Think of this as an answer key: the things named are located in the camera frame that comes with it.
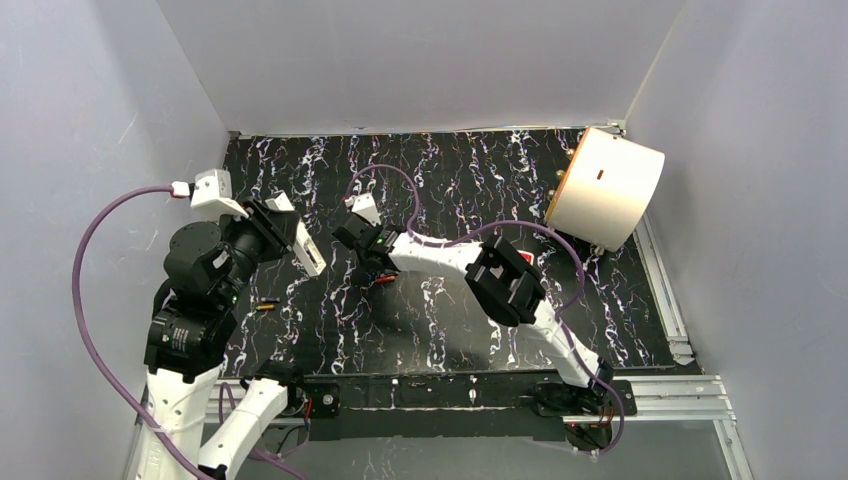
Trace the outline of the long white remote control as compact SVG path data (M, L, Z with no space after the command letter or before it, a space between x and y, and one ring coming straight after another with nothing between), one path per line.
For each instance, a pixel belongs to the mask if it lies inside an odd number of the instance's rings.
M319 276L326 268L326 261L302 220L297 225L293 251L299 264L309 277L315 278Z

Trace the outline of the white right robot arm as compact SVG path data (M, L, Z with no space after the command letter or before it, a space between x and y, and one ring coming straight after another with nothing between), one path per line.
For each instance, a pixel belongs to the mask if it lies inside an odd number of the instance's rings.
M558 319L541 271L503 237L490 234L484 241L451 243L396 225L371 224L357 215L333 236L369 271L463 279L486 316L524 331L565 384L598 394L611 385L611 366Z

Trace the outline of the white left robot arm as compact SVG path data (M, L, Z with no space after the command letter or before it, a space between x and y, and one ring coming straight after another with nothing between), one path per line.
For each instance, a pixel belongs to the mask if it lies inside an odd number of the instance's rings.
M191 476L167 458L161 433L203 474L232 479L271 420L307 402L302 371L267 360L242 384L246 395L220 429L201 442L209 397L237 325L235 305L261 264L292 251L300 222L283 193L240 205L246 218L194 222L170 239L164 285L173 295L152 316L144 356L146 409L158 426L144 441L140 479Z

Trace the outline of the red and white remote control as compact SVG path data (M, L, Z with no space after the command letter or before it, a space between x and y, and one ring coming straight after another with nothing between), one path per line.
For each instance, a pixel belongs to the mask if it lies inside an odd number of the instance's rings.
M535 255L532 252L519 250L518 253L527 261L528 264L533 265L535 262Z

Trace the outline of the white round stool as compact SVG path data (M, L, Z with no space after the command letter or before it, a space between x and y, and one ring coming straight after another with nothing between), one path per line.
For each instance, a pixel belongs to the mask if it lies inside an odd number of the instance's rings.
M643 217L664 164L661 151L589 127L560 177L544 222L551 229L615 251Z

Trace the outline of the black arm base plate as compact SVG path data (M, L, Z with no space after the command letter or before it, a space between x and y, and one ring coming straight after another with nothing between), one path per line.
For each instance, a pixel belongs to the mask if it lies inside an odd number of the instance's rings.
M553 370L441 374L309 375L314 441L378 438L530 437L562 441L571 428L606 440L621 418L638 412L623 379L607 392L583 393Z

